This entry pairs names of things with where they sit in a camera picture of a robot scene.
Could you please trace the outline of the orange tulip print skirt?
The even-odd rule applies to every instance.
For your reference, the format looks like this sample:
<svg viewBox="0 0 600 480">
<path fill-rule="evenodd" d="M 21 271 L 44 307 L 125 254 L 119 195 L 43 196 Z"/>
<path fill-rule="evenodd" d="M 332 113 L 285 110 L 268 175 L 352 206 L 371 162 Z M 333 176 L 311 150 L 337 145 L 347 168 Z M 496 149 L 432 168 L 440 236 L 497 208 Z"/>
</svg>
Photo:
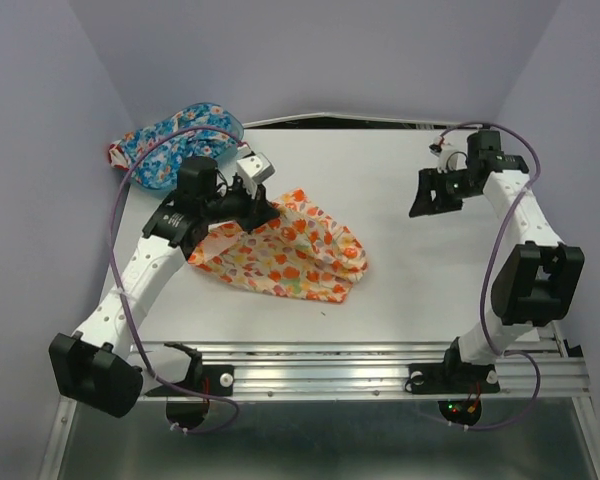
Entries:
<svg viewBox="0 0 600 480">
<path fill-rule="evenodd" d="M 300 188 L 281 195 L 273 206 L 279 216 L 251 233 L 234 221 L 211 228 L 188 264 L 237 289 L 344 302 L 368 271 L 363 245 Z"/>
</svg>

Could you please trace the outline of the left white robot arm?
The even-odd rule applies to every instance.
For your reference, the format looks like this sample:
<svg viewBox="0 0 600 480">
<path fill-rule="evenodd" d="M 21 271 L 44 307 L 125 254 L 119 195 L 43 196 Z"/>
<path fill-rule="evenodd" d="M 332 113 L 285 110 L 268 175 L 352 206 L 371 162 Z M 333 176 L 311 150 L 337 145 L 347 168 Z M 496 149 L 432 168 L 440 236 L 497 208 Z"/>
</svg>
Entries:
<svg viewBox="0 0 600 480">
<path fill-rule="evenodd" d="M 182 162 L 175 189 L 143 227 L 127 266 L 111 270 L 113 287 L 72 334 L 52 340 L 49 356 L 63 396 L 121 418 L 161 386 L 158 367 L 179 393 L 203 395 L 208 383 L 201 353 L 181 343 L 148 352 L 138 327 L 210 226 L 234 222 L 250 233 L 278 218 L 264 186 L 274 172 L 263 154 L 251 153 L 237 160 L 231 184 L 222 187 L 215 160 L 193 156 Z"/>
</svg>

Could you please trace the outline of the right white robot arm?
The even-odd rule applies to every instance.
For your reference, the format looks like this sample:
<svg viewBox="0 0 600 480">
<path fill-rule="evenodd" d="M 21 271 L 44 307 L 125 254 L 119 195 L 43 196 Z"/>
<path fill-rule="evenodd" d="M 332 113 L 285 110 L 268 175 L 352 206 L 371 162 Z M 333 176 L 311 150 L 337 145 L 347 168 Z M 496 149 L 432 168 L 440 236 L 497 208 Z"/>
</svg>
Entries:
<svg viewBox="0 0 600 480">
<path fill-rule="evenodd" d="M 465 149 L 439 135 L 429 150 L 437 165 L 419 171 L 410 217 L 456 212 L 465 200 L 483 196 L 500 223 L 480 290 L 480 319 L 452 342 L 432 375 L 462 390 L 486 380 L 519 337 L 566 316 L 585 256 L 544 215 L 532 191 L 540 168 L 505 153 L 498 131 L 475 131 Z"/>
</svg>

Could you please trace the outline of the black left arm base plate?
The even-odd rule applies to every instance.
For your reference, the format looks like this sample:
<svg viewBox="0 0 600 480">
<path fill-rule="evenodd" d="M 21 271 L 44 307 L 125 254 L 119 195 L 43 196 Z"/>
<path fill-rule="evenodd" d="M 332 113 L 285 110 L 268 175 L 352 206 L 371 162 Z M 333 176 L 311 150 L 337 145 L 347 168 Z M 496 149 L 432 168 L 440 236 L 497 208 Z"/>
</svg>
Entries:
<svg viewBox="0 0 600 480">
<path fill-rule="evenodd" d="M 175 385 L 197 393 L 230 397 L 233 395 L 235 368 L 230 364 L 203 364 L 200 373 L 188 373 L 184 380 Z"/>
</svg>

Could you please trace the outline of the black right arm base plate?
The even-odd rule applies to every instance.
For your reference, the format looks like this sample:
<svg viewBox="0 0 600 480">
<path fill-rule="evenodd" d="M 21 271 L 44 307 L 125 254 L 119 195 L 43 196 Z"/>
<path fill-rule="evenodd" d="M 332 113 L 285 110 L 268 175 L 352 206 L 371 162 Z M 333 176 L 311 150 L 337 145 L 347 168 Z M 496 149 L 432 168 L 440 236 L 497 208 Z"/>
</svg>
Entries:
<svg viewBox="0 0 600 480">
<path fill-rule="evenodd" d="M 404 389 L 414 395 L 454 395 L 500 392 L 493 365 L 461 364 L 448 370 L 442 363 L 412 363 Z"/>
</svg>

